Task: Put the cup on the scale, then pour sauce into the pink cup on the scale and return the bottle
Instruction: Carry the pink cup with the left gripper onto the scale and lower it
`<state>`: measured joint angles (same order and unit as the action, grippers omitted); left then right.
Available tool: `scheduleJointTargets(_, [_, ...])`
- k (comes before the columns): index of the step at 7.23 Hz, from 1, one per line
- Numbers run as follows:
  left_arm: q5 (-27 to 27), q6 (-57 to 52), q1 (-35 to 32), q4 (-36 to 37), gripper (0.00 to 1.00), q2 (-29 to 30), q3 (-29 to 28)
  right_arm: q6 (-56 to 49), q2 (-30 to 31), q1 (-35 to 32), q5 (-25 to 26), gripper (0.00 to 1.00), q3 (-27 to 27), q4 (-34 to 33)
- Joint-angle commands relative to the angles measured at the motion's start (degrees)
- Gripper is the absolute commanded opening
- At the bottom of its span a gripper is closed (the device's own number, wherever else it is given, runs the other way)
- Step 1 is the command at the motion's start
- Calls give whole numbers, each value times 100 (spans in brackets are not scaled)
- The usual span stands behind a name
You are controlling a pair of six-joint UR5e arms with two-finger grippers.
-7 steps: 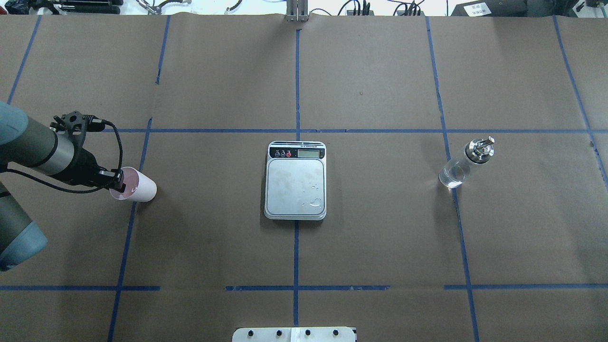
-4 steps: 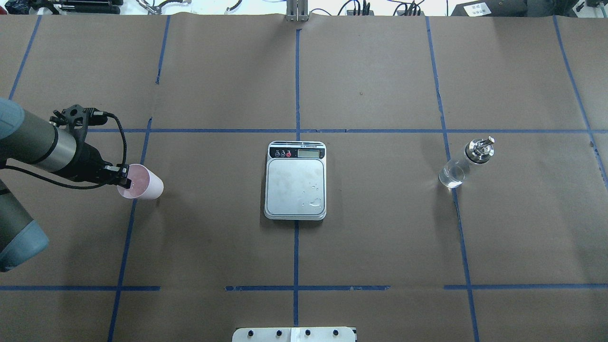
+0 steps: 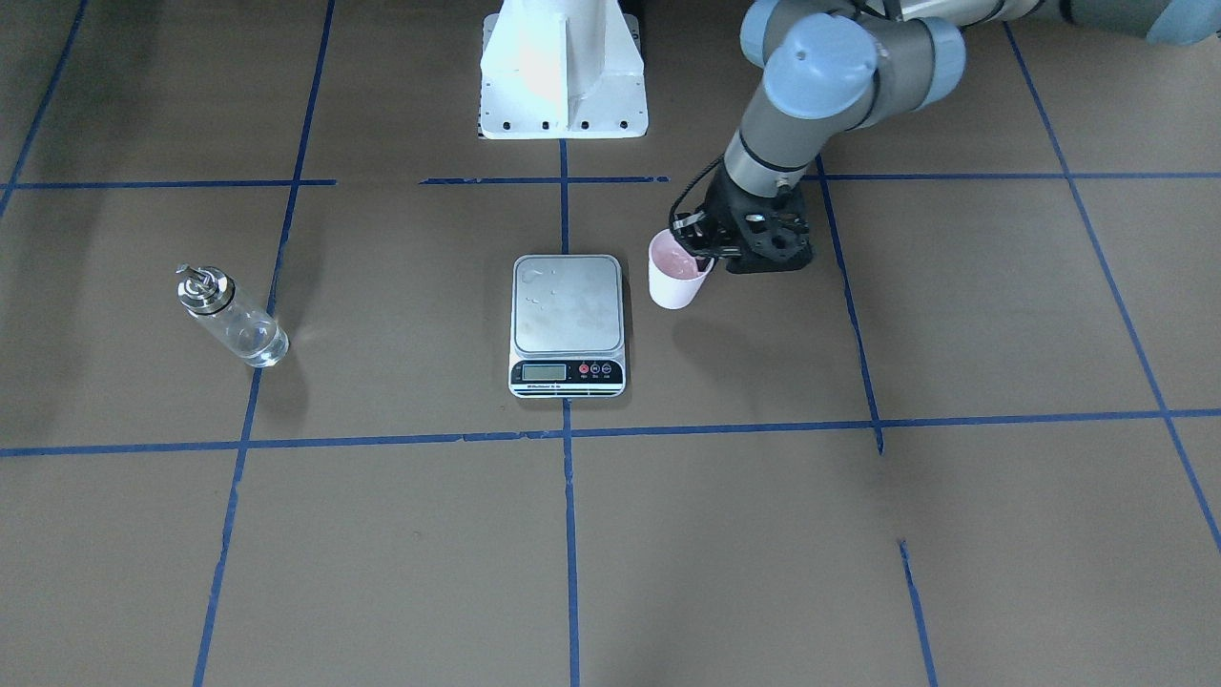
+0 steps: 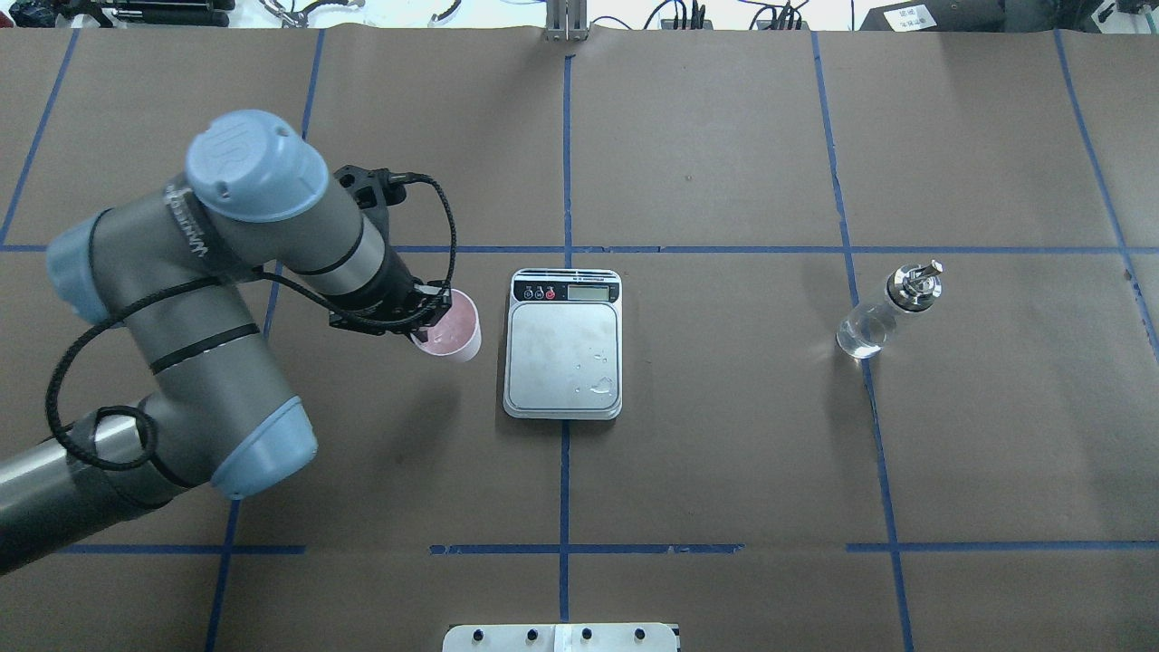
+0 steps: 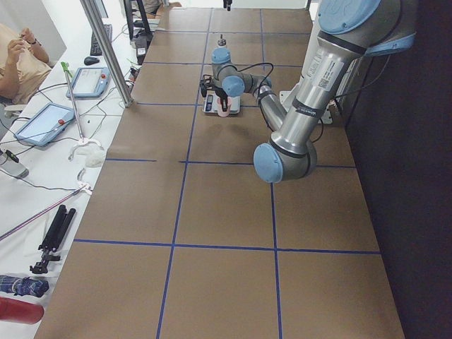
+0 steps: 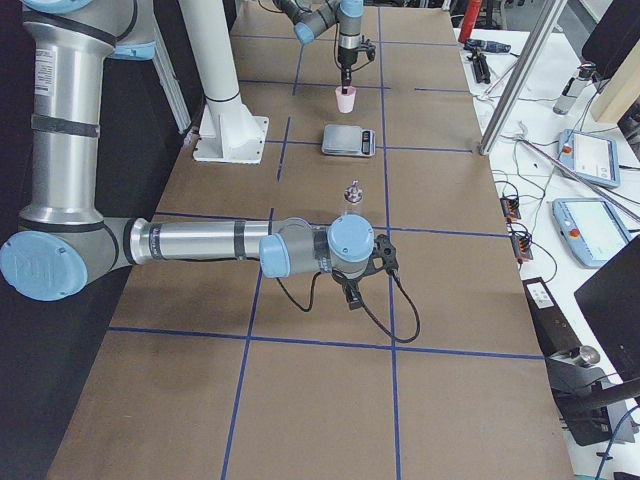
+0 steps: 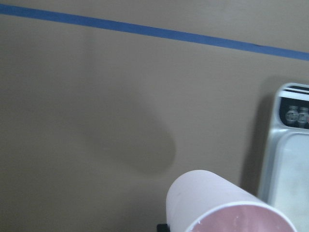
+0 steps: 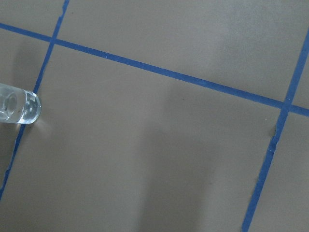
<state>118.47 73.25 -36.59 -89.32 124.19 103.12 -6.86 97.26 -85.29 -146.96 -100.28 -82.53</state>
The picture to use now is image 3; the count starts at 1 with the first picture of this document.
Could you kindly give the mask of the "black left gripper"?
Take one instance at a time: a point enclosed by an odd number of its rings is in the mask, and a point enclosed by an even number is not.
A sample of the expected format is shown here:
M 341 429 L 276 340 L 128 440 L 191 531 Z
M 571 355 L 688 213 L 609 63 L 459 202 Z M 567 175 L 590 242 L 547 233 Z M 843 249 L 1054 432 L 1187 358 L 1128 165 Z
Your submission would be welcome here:
M 733 275 L 799 271 L 813 261 L 806 196 L 781 185 L 777 196 L 756 196 L 740 187 L 725 168 L 716 168 L 705 196 L 711 221 L 711 255 L 694 256 L 697 275 L 707 275 L 718 260 Z M 706 214 L 679 214 L 673 238 L 707 239 Z

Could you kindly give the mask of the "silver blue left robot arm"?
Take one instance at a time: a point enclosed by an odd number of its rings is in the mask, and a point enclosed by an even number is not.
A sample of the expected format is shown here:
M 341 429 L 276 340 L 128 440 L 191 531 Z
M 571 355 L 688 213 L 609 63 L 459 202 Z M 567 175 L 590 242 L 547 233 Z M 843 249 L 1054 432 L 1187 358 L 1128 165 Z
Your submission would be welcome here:
M 813 257 L 799 182 L 842 132 L 919 112 L 965 74 L 963 32 L 1037 17 L 1151 44 L 1219 32 L 1216 1 L 755 1 L 737 43 L 759 84 L 692 214 L 669 236 L 697 271 L 805 268 Z

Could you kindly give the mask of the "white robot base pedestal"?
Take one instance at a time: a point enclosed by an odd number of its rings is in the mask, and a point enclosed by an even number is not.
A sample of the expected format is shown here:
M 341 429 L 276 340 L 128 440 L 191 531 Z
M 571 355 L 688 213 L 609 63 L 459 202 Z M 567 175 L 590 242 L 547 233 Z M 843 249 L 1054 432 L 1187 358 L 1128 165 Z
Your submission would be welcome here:
M 484 18 L 479 135 L 645 135 L 642 34 L 641 1 L 503 1 Z

